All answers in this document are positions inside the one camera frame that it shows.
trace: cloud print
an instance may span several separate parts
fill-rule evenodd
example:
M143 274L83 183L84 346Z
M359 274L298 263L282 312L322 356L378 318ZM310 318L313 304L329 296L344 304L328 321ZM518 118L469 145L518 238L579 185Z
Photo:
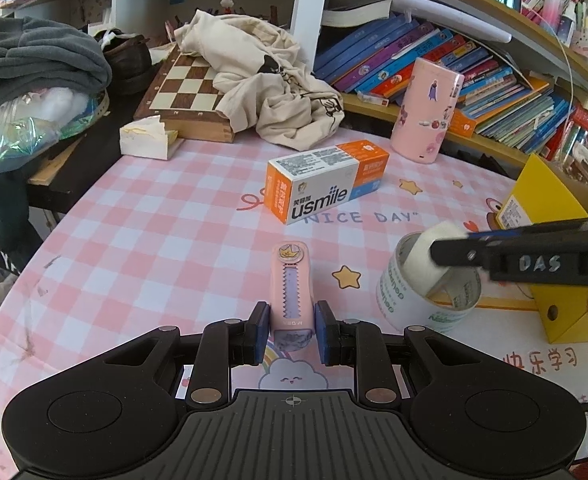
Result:
M326 390L328 383L306 361L276 359L258 387L261 390Z

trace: white tape roll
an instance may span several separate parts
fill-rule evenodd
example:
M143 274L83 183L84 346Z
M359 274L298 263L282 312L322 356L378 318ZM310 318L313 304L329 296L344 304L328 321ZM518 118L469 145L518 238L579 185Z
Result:
M429 256L429 248L433 242L465 237L465 232L449 220L423 231L403 264L403 275L411 288L421 296L429 296L430 291L447 272L448 267L437 266Z
M403 265L418 233L403 237L376 287L376 301L383 316L399 332L409 325L424 325L446 333L469 314L480 299L480 277L475 269L453 267L442 278L443 288L452 306L430 301L411 288Z

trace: gray blanket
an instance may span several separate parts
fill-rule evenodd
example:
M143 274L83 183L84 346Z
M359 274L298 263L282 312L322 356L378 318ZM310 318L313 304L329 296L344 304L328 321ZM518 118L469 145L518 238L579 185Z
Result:
M101 47L84 32L49 20L0 18L0 105L43 88L92 95L111 80Z

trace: beige cloth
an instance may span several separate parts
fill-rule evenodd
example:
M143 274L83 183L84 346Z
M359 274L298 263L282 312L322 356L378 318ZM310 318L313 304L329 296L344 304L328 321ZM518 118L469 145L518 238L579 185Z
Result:
M218 72L213 85L225 95L216 111L235 132L255 126L263 139L302 151L333 135L345 116L340 93L311 75L281 28L197 10L175 37L181 52L200 54Z

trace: chessboard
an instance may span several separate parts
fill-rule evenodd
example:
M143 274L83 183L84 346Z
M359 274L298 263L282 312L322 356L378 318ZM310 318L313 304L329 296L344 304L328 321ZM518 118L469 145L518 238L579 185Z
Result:
M215 111L223 95L212 82L216 71L202 57L181 54L178 46L161 66L138 105L134 119L159 115L166 130L183 139L232 142L229 120Z

